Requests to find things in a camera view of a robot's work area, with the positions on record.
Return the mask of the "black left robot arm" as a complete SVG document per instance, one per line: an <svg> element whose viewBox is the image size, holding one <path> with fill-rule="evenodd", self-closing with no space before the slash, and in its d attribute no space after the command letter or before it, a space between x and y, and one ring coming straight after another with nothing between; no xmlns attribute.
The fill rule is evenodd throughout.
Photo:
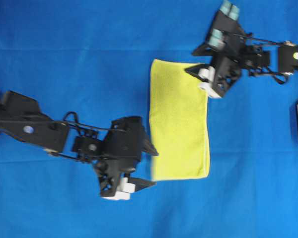
<svg viewBox="0 0 298 238"><path fill-rule="evenodd" d="M153 181L132 177L142 153L158 155L141 117L112 121L105 137L99 139L101 128L80 123L75 112L68 112L68 116L73 119L53 120L41 112L36 100L13 91L0 98L0 132L39 146L51 156L64 156L69 131L74 129L74 160L93 167L102 198L129 200L133 193L155 185Z"/></svg>

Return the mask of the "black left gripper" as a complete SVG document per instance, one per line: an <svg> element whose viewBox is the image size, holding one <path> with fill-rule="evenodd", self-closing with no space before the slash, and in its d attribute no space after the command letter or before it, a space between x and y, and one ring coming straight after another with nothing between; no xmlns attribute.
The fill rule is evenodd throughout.
<svg viewBox="0 0 298 238"><path fill-rule="evenodd" d="M77 136L72 151L77 153L78 161L92 165L101 198L129 200L132 193L154 186L156 182L130 177L139 161L131 155L122 155L117 146L109 140ZM142 151L152 156L159 155L149 135L144 136Z"/></svg>

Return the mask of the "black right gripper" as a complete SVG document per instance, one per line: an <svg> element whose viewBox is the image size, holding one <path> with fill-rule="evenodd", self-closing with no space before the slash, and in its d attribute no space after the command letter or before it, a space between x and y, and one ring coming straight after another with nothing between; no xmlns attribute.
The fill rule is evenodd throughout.
<svg viewBox="0 0 298 238"><path fill-rule="evenodd" d="M209 44L202 43L191 52L192 56L213 56ZM201 81L199 89L208 97L223 98L226 92L241 78L242 71L262 71L270 66L270 52L261 46L244 45L236 55L216 53L209 66L204 63L185 68L185 72Z"/></svg>

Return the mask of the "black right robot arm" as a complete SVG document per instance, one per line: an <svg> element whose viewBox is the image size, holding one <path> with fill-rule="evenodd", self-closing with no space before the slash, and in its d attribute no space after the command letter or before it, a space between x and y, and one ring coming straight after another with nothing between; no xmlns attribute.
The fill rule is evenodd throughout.
<svg viewBox="0 0 298 238"><path fill-rule="evenodd" d="M278 71L272 71L270 52L258 45L244 45L232 55L229 52L206 50L211 55L209 64L197 64L187 67L184 71L199 79L199 88L206 91L213 99L223 98L226 92L242 77L242 71L248 71L248 76L270 76L277 83L285 84L288 78L298 71L298 45L284 42L278 45Z"/></svg>

